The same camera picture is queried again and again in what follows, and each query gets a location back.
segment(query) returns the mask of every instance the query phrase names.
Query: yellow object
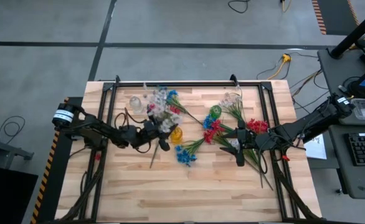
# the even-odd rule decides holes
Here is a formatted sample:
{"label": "yellow object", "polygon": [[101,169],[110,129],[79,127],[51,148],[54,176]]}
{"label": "yellow object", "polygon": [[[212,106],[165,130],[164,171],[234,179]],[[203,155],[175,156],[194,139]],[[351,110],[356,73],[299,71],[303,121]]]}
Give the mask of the yellow object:
{"label": "yellow object", "polygon": [[270,80],[270,79],[274,78],[275,76],[277,76],[281,72],[283,65],[287,62],[290,62],[291,60],[292,60],[292,58],[289,55],[283,54],[282,55],[282,64],[278,68],[277,72],[275,72],[274,75],[268,77],[267,80]]}
{"label": "yellow object", "polygon": [[170,141],[175,145],[183,142],[183,131],[181,128],[176,127],[176,129],[170,134]]}

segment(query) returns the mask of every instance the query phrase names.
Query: white flower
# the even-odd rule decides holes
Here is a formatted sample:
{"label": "white flower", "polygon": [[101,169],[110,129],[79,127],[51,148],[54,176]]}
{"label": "white flower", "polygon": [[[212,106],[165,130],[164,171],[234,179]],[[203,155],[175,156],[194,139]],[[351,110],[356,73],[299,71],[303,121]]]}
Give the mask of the white flower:
{"label": "white flower", "polygon": [[232,139],[229,141],[231,146],[236,148],[237,150],[239,150],[239,142],[238,142],[238,139]]}

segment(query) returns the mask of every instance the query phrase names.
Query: desk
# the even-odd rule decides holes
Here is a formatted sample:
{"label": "desk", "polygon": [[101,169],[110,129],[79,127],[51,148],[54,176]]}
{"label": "desk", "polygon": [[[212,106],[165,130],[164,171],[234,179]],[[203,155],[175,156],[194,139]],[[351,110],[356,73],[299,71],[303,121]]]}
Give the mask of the desk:
{"label": "desk", "polygon": [[[88,82],[82,106],[91,114],[98,113],[103,82]],[[275,102],[281,123],[296,120],[288,83],[272,81]],[[235,87],[179,87],[181,103],[197,119],[203,120],[209,108],[216,105],[226,92],[237,92]],[[262,109],[257,88],[242,87],[246,119],[262,120]],[[113,117],[123,112],[131,96],[141,99],[150,94],[142,88],[118,88]],[[104,118],[108,109],[104,109]],[[144,119],[145,114],[134,114]],[[184,140],[202,136],[202,127],[189,116],[183,116],[180,125]],[[236,120],[224,116],[223,123],[236,127]],[[255,222],[280,221],[276,191],[264,183],[260,186],[258,174],[249,166],[237,167],[235,159],[221,151],[218,145],[203,144],[192,167],[178,164],[173,145],[169,152],[159,150],[152,169],[149,164],[154,149],[140,154],[131,148],[119,149],[108,145],[103,177],[98,222]],[[82,141],[74,142],[71,153],[83,148]],[[90,151],[74,155],[68,163],[56,218],[66,214],[80,195],[80,180],[86,171]],[[265,152],[271,169],[270,156]],[[305,151],[288,151],[293,186],[299,196],[318,216],[321,216],[316,192],[308,167]],[[267,179],[275,189],[272,171]],[[289,216],[289,200],[284,192]],[[88,201],[91,211],[92,197]]]}

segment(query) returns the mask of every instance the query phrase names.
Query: white paper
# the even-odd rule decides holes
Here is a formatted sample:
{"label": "white paper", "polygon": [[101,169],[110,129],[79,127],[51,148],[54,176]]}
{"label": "white paper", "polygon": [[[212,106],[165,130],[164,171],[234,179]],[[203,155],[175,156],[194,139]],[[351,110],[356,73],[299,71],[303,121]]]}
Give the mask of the white paper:
{"label": "white paper", "polygon": [[326,159],[324,137],[322,134],[305,143],[308,158]]}

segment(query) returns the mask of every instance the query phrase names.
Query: black metal frame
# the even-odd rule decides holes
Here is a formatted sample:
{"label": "black metal frame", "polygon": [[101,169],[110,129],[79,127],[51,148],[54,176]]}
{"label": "black metal frame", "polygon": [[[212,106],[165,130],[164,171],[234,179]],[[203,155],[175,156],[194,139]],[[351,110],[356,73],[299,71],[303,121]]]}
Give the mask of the black metal frame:
{"label": "black metal frame", "polygon": [[[105,82],[103,84],[100,107],[98,109],[98,118],[102,119],[103,110],[105,107],[105,100],[107,98],[107,92],[111,90],[111,99],[110,99],[110,106],[109,106],[108,116],[107,116],[107,124],[111,123],[112,112],[113,112],[113,107],[114,107],[115,98],[116,98],[116,90],[117,90],[117,88],[120,88],[120,87],[141,87],[144,85],[144,83],[148,87],[156,87],[156,86],[169,86],[169,87],[237,86],[237,85],[239,85],[239,86],[252,86],[252,87],[258,88],[258,92],[259,92],[259,96],[260,96],[260,104],[261,104],[262,111],[263,111],[263,118],[268,123],[268,125],[270,125],[270,119],[268,117],[268,111],[267,111],[267,106],[266,106],[266,101],[265,101],[265,96],[264,96],[264,91],[267,91],[268,95],[270,97],[270,105],[271,105],[271,110],[272,110],[272,114],[273,114],[273,120],[275,122],[275,125],[279,124],[277,106],[275,104],[275,99],[274,99],[274,95],[273,95],[271,82],[240,82],[240,83],[238,83],[238,81],[236,80],[234,75],[231,76],[230,80],[231,81],[220,81],[220,82],[192,82],[191,81],[191,82],[148,82],[148,83],[145,83],[145,82],[121,82],[119,77],[116,77],[115,82]],[[104,141],[105,141],[104,142],[105,148],[102,150],[100,166],[98,167],[98,169],[96,171],[96,173],[99,173],[100,176],[99,176],[99,178],[95,179],[95,183],[94,183],[94,185],[96,184],[97,187],[95,189],[91,217],[85,218],[85,213],[87,210],[87,198],[85,198],[84,203],[82,204],[79,215],[78,215],[79,220],[66,221],[65,223],[96,222],[96,220],[97,220],[98,205],[99,205],[100,192],[101,192],[101,186],[102,186],[102,176],[103,176],[103,170],[105,168],[105,159],[107,156],[107,144],[108,144],[107,142],[108,141],[105,138],[104,138]],[[91,191],[91,189],[93,189],[93,185],[92,185],[93,167],[94,167],[96,153],[97,152],[95,150],[92,150],[91,155],[90,155],[84,191],[88,190],[89,188],[90,188],[89,189],[90,191]],[[281,218],[282,218],[282,221],[284,221],[288,218],[288,215],[287,215],[287,210],[286,210],[286,206],[285,206],[285,200],[283,198],[282,185],[281,185],[280,179],[276,175],[277,172],[281,172],[281,171],[279,170],[279,167],[277,167],[278,164],[277,164],[277,157],[275,155],[275,151],[270,151],[270,153],[271,153],[271,157],[272,157],[272,166],[273,166],[273,171],[274,171],[275,184],[277,186],[276,187],[277,188],[277,198],[278,198],[278,202],[280,205]],[[289,170],[287,161],[283,161],[283,169],[284,169],[285,177],[287,178],[288,184],[290,184],[292,186],[292,177],[290,175],[290,170]],[[293,218],[299,218],[296,203],[293,201],[293,198],[291,195],[290,195],[290,201],[291,201],[291,206],[292,206],[292,211],[293,211]]]}

